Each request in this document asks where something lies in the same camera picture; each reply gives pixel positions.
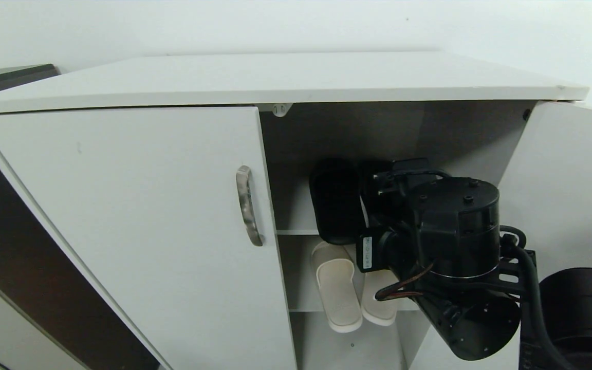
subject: label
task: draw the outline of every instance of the label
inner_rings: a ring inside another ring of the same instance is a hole
[[[362,239],[362,268],[371,269],[372,267],[372,237],[367,236]]]

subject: open cabinet door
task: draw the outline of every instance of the open cabinet door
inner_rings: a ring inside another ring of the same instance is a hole
[[[540,279],[592,267],[592,108],[538,103],[499,189],[500,223],[525,232]]]
[[[164,367],[296,367],[255,107],[0,115],[0,168]]]

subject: white cabinet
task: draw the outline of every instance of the white cabinet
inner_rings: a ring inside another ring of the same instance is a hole
[[[416,355],[432,333],[412,302],[393,326],[327,327],[308,171],[329,156],[429,157],[498,184],[503,220],[544,238],[529,215],[558,217],[554,201],[590,187],[568,171],[592,173],[592,110],[538,101],[586,94],[444,52],[132,59],[1,92],[0,168],[166,368],[435,368],[461,360]],[[275,117],[273,103],[294,105]],[[261,246],[239,210],[242,166]]]

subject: door handle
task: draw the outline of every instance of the door handle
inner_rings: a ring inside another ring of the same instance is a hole
[[[253,198],[251,197],[251,169],[248,166],[240,166],[237,170],[237,192],[239,193],[239,206],[242,208],[242,220],[246,226],[246,232],[253,245],[263,245],[262,236],[257,230],[253,209]]]

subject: white slipper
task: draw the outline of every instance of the white slipper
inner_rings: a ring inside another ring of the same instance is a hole
[[[362,315],[376,325],[390,326],[397,318],[397,300],[377,301],[374,298],[381,288],[399,281],[390,270],[372,271],[364,274],[362,288]]]
[[[343,246],[321,242],[312,250],[312,269],[330,327],[352,332],[362,325],[362,311],[353,287],[355,266]]]

